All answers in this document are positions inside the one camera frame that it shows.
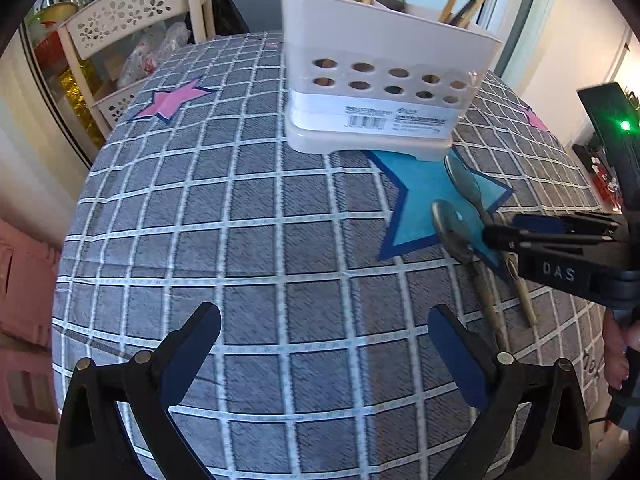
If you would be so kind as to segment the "right human hand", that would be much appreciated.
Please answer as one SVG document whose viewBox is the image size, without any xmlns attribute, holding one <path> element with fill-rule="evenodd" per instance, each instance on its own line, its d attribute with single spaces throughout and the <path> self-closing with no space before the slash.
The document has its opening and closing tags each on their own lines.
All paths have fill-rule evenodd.
<svg viewBox="0 0 640 480">
<path fill-rule="evenodd" d="M 603 318 L 602 336 L 604 340 L 604 378 L 615 390 L 622 388 L 629 377 L 629 363 L 625 356 L 627 349 L 640 351 L 639 323 L 626 328 L 615 321 L 613 311 L 606 310 Z"/>
</svg>

